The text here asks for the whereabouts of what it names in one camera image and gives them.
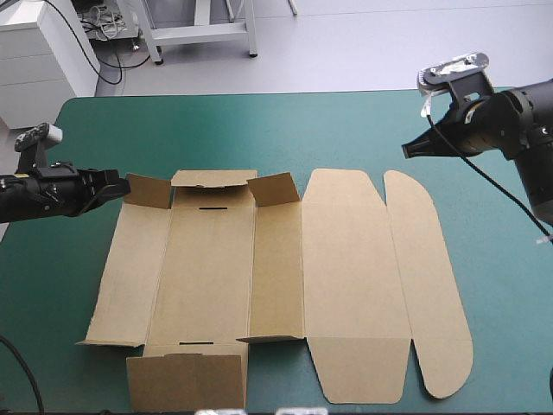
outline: cardboard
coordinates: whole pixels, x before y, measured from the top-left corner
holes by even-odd
[[[385,204],[365,172],[317,169],[302,224],[306,334],[325,396],[397,402],[410,326]]]
[[[444,277],[427,256],[415,263],[420,277],[404,273],[404,250],[426,237],[392,238],[390,218],[397,229],[413,219],[398,219],[407,208],[401,194],[409,206],[419,202],[412,183],[397,193],[390,184],[386,208],[356,170],[315,170],[303,201],[289,173],[182,170],[171,183],[130,182],[83,343],[145,344],[127,361],[133,410],[244,407],[248,342],[307,338],[334,403],[397,402],[412,337],[431,393],[462,385],[468,345],[460,301],[454,312],[445,304],[456,289],[451,269]],[[439,231],[437,217],[428,219],[432,240],[441,235],[436,223]],[[443,261],[443,240],[429,243]],[[416,278],[428,279],[425,290],[440,288],[432,298],[441,301],[442,288],[449,295],[431,310],[444,318],[425,319]],[[413,335],[411,313],[420,322]]]
[[[426,389],[457,392],[473,365],[473,341],[442,227],[426,189],[398,171],[385,174],[397,263]]]

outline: cable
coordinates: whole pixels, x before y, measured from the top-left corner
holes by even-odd
[[[499,183],[497,183],[495,180],[493,180],[487,173],[485,173],[483,170],[481,170],[476,164],[468,160],[468,157],[465,156],[463,153],[461,153],[457,147],[455,147],[438,129],[438,127],[435,126],[434,121],[432,121],[432,117],[430,114],[426,116],[426,119],[429,121],[430,127],[432,130],[435,131],[435,133],[443,140],[443,142],[457,155],[459,156],[463,162],[465,162],[471,169],[473,169],[476,173],[484,177],[490,184],[492,184],[497,190],[499,190],[503,195],[507,196],[511,201],[513,201],[519,208],[522,209],[522,211],[530,218],[532,222],[534,222],[534,225],[537,226],[537,228],[550,240],[550,243],[553,245],[553,239],[551,238],[551,234],[545,229],[545,227],[539,222],[539,220],[536,219],[536,216],[532,214],[529,208],[527,208],[523,202],[521,202],[519,199],[517,199],[513,194],[511,194],[507,189],[505,189],[503,186],[501,186]]]
[[[108,63],[108,62],[105,62],[105,61],[102,61],[101,59],[99,58],[96,58],[98,59],[100,62],[102,62],[104,65],[106,65],[107,67],[115,67],[116,69],[134,69],[135,67],[141,67],[144,63],[146,63],[149,59],[149,55],[146,57],[146,59],[144,59],[142,62],[140,63],[137,63],[136,65],[129,65],[128,67],[117,67],[115,65],[112,65],[111,63]]]
[[[77,34],[75,33],[75,31],[73,30],[73,27],[71,26],[71,24],[67,21],[66,17],[63,15],[63,13],[61,13],[60,9],[58,9],[54,4],[52,4],[52,2],[50,0],[44,0],[44,2],[48,3],[50,6],[52,6],[52,8],[58,13],[58,15],[60,15],[60,17],[63,19],[63,21],[66,23],[66,25],[69,27],[69,30],[71,30],[71,33],[73,34],[73,37],[75,38],[75,40],[77,41],[77,43],[79,44],[79,48],[81,50],[81,52],[83,53],[83,55],[85,56],[86,58],[86,61],[88,62],[88,64],[90,65],[90,67],[92,68],[92,70],[94,71],[95,74],[97,74],[97,76],[102,80],[104,81],[105,83],[107,84],[110,84],[110,85],[118,85],[121,83],[121,81],[123,80],[123,69],[121,68],[121,62],[119,61],[119,56],[116,54],[116,58],[118,60],[118,64],[119,64],[119,79],[116,80],[116,81],[112,81],[112,80],[108,80],[106,79],[104,76],[102,76],[99,72],[98,69],[96,69],[96,67],[94,67],[94,65],[92,64],[92,62],[90,61],[90,58],[88,57],[88,54],[86,54],[86,51],[85,49],[83,48],[83,45],[82,43],[80,42],[79,40],[79,37],[77,36]]]
[[[36,383],[35,376],[33,375],[33,372],[31,372],[31,369],[27,365],[27,362],[23,359],[23,356],[21,356],[21,353],[19,353],[19,350],[17,350],[16,346],[14,346],[8,339],[6,339],[4,336],[0,335],[0,343],[2,343],[8,350],[14,355],[17,362],[19,363],[19,366],[23,369],[25,374],[27,375],[27,379],[29,379],[29,383],[33,387],[33,393],[35,394],[36,398],[36,405],[38,406],[38,412],[40,415],[44,415],[44,404],[42,403],[42,396],[41,391],[38,388],[38,384]]]
[[[80,22],[81,22],[81,24],[88,24],[90,26],[90,28],[86,29],[86,33],[92,32],[93,30],[100,30],[101,29],[96,24],[94,24],[92,22],[88,22],[87,20],[81,20]],[[113,53],[116,55],[116,58],[117,58],[118,53],[117,53],[117,50],[115,48],[113,49]],[[119,62],[119,66],[112,65],[111,63],[108,63],[106,61],[102,61],[98,56],[96,57],[96,59],[98,59],[98,61],[100,63],[103,63],[107,67],[115,67],[116,69],[134,69],[135,67],[141,67],[144,63],[146,63],[149,59],[149,55],[146,56],[146,58],[143,61],[141,61],[140,63],[137,63],[136,65],[129,65],[129,66],[126,66],[126,67],[122,67],[120,65],[120,62]]]

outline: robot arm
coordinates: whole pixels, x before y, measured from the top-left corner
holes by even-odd
[[[46,150],[61,139],[61,130],[46,123],[16,139],[17,172],[0,176],[0,223],[79,216],[130,192],[116,170],[76,169],[70,162],[48,166]]]
[[[424,69],[419,90],[451,95],[437,129],[464,156],[497,149],[514,160],[534,215],[553,225],[553,80],[495,93],[487,64],[478,53]],[[403,149],[406,158],[458,156],[432,128]]]

